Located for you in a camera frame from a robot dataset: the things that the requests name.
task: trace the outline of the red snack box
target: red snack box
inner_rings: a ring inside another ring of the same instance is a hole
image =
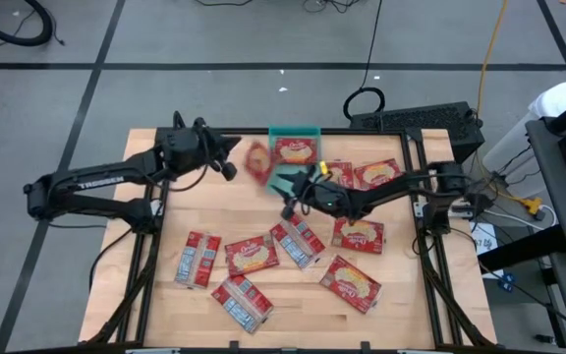
[[[357,167],[353,170],[360,182],[361,190],[373,189],[401,175],[401,169],[394,158]]]
[[[274,143],[274,156],[279,163],[314,164],[317,162],[316,139],[278,138]]]
[[[335,220],[331,239],[333,246],[381,254],[383,241],[382,223],[358,220],[350,225],[346,218]]]
[[[332,161],[326,167],[333,173],[332,181],[345,188],[355,188],[353,183],[353,163]]]
[[[254,333],[273,308],[272,303],[242,275],[226,278],[211,296],[248,333]]]
[[[279,264],[270,234],[226,245],[225,249],[231,276]]]
[[[270,178],[270,173],[274,169],[274,163],[267,147],[260,142],[253,142],[246,152],[244,168],[259,185],[265,186],[268,178]]]
[[[192,231],[187,238],[187,245],[178,264],[176,282],[188,287],[205,288],[211,276],[213,262],[221,237],[209,236]]]
[[[363,314],[376,304],[381,295],[381,284],[338,255],[334,256],[320,284]]]
[[[317,262],[318,254],[324,250],[324,244],[296,214],[289,221],[282,220],[274,225],[270,229],[270,235],[281,244],[300,269]]]

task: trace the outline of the white cable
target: white cable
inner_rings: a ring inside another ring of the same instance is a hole
[[[526,220],[524,220],[524,219],[522,219],[522,218],[520,218],[520,217],[517,217],[517,216],[502,214],[502,213],[494,212],[494,211],[490,211],[490,210],[484,210],[483,212],[489,213],[489,214],[491,214],[491,215],[495,215],[495,216],[499,216],[499,217],[505,217],[505,218],[509,218],[509,219],[511,219],[511,220],[519,221],[519,222],[521,222],[521,223],[523,223],[523,224],[526,224],[526,225],[528,225],[528,226],[532,226],[533,228],[535,228],[536,230],[539,230],[539,231],[544,230],[542,227],[536,226],[536,225],[534,225],[534,224],[532,224],[532,223],[529,223],[528,221],[526,221]]]
[[[547,210],[551,211],[551,216],[553,216],[553,221],[551,221],[551,226],[554,226],[558,223],[558,216],[556,215],[556,211],[554,211],[554,208],[551,206],[547,206],[547,205],[540,205],[538,207],[538,209],[543,210],[544,208],[546,208]]]

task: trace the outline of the cracker box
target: cracker box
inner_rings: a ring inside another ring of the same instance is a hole
[[[353,180],[353,163],[331,161],[326,163],[326,167],[333,174],[331,181],[344,188],[355,188]]]
[[[244,168],[260,186],[265,186],[274,169],[274,163],[267,147],[260,142],[253,142],[246,152]]]
[[[373,189],[401,175],[401,169],[394,158],[357,167],[353,170],[360,183],[360,189]]]
[[[320,284],[329,288],[363,314],[376,305],[381,284],[335,255]]]
[[[205,288],[211,276],[213,262],[221,237],[192,231],[187,237],[187,245],[178,264],[176,282],[188,287]]]
[[[285,249],[294,263],[304,269],[319,260],[324,244],[298,215],[282,220],[270,229],[270,235]]]
[[[242,275],[226,278],[211,296],[248,333],[254,333],[272,312],[272,303]]]
[[[279,264],[270,234],[226,245],[225,249],[231,276]]]
[[[274,143],[274,159],[278,163],[315,164],[317,157],[316,139],[278,138]]]
[[[381,254],[383,242],[382,223],[358,220],[351,225],[346,218],[335,220],[333,238],[331,239],[333,246]]]

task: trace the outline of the food package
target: food package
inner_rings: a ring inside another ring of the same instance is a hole
[[[373,189],[401,175],[401,169],[394,158],[357,167],[353,170],[363,191]]]
[[[282,220],[272,227],[270,235],[281,244],[300,269],[317,262],[318,254],[324,250],[324,244],[296,214],[289,221]]]
[[[211,276],[213,262],[221,237],[192,231],[187,237],[187,245],[178,263],[176,282],[188,287],[205,288]]]
[[[254,141],[248,152],[246,152],[244,168],[255,178],[260,186],[265,186],[274,169],[274,163],[267,147],[260,142]]]
[[[309,138],[277,138],[274,143],[274,158],[278,163],[315,164],[318,143]]]
[[[333,174],[331,181],[344,188],[355,188],[353,180],[353,163],[331,161],[326,163],[326,167]]]
[[[351,225],[346,218],[335,220],[331,239],[333,246],[381,254],[383,241],[382,223],[358,220]]]
[[[329,288],[363,314],[376,305],[381,295],[381,284],[338,255],[333,257],[333,262],[322,277],[320,284]]]
[[[248,333],[254,333],[272,312],[272,303],[242,275],[226,278],[211,295]]]
[[[231,276],[279,264],[270,234],[226,245],[225,249]]]

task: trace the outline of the black metal frame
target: black metal frame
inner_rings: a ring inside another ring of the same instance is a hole
[[[164,130],[173,129],[173,128],[158,128],[157,129],[157,136],[159,132],[162,134]],[[228,135],[267,135],[268,130],[267,128],[226,128],[226,129],[218,129],[221,134],[228,134]],[[413,171],[413,161],[412,155],[410,151],[409,141],[413,140],[415,142],[417,148],[417,155],[419,159],[420,166],[426,166],[426,158],[425,158],[425,148],[423,145],[423,139],[420,129],[406,129],[406,130],[387,130],[382,132],[374,132],[369,130],[352,130],[352,129],[322,129],[321,133],[324,135],[386,135],[386,136],[397,136],[401,140],[401,148],[404,155],[405,161],[405,168],[406,171]],[[145,197],[152,198],[153,197],[153,188],[147,187],[145,190]],[[169,194],[169,183],[165,181],[161,188],[161,201],[163,207],[165,207],[167,202],[167,197]],[[411,195],[411,202],[412,202],[412,211],[414,214],[414,202],[417,202],[418,199],[415,195]],[[95,352],[106,352],[106,353],[124,353],[125,349],[138,349],[144,348],[144,338],[145,338],[145,330],[147,327],[147,317],[149,314],[149,306],[151,301],[151,293],[153,289],[153,282],[154,282],[154,271],[156,267],[157,257],[158,257],[158,249],[160,245],[160,239],[162,235],[162,224],[164,221],[165,212],[163,211],[159,215],[159,229],[158,232],[155,232],[151,235],[151,244],[149,248],[149,254],[147,256],[146,265],[152,265],[151,268],[148,270],[143,270],[141,273],[139,271],[141,260],[142,260],[142,249],[145,236],[143,234],[138,234],[137,239],[135,241],[135,246],[133,249],[133,256],[131,258],[131,267],[129,270],[128,275],[128,282],[126,286],[126,294],[127,298],[120,304],[118,310],[115,312],[116,314],[120,311],[125,311],[120,316],[121,320],[118,323],[117,328],[117,336],[115,343],[81,343],[79,346],[75,347],[64,347],[64,348],[51,348],[51,349],[43,349],[38,351],[30,351],[35,353],[42,353],[42,354],[65,354],[65,353],[95,353]],[[417,237],[419,240],[419,248],[425,249],[426,248],[426,235],[423,234],[422,229],[417,226],[417,220],[415,219],[415,229],[417,232]],[[451,286],[451,279],[449,274],[449,268],[446,260],[446,255],[444,253],[444,246],[442,243],[442,237],[434,235],[434,242],[435,242],[435,252],[437,257],[437,265],[440,273],[440,278],[438,280],[441,281],[444,289],[439,294],[441,297],[445,298],[448,295],[449,298],[452,298],[453,291]],[[431,266],[431,260],[428,254],[422,253],[420,256],[421,260],[421,267],[425,269],[426,267]],[[141,282],[144,282],[144,285],[140,287],[140,291],[142,291],[141,296],[141,309],[139,313],[139,318],[137,321],[137,331],[134,341],[127,341],[127,333],[128,327],[130,323],[130,311],[132,308],[132,304],[134,299],[139,295],[139,292],[133,293],[133,290],[141,285]],[[451,351],[453,353],[508,353],[508,354],[528,354],[533,353],[529,351],[521,351],[521,350],[507,350],[498,347],[482,347],[482,346],[464,346],[462,342],[462,332],[460,326],[458,324],[458,320],[451,311],[448,311],[448,320],[450,323],[450,330],[451,330],[451,337],[452,337],[452,344],[447,344],[444,342],[442,338],[442,327],[440,324],[440,318],[438,314],[437,302],[436,302],[436,288],[431,280],[427,277],[424,277],[424,289],[425,289],[425,297],[427,300],[427,307],[429,312],[429,320],[431,325],[431,333],[433,337],[434,347],[435,350],[438,351]],[[103,333],[104,335],[102,338],[110,337],[111,333]],[[231,341],[229,343],[228,348],[180,348],[181,353],[240,353],[239,342]],[[362,341],[360,343],[360,349],[283,349],[283,348],[242,348],[242,353],[303,353],[303,354],[323,354],[323,353],[397,353],[396,350],[373,350],[370,349],[370,343],[366,341]]]

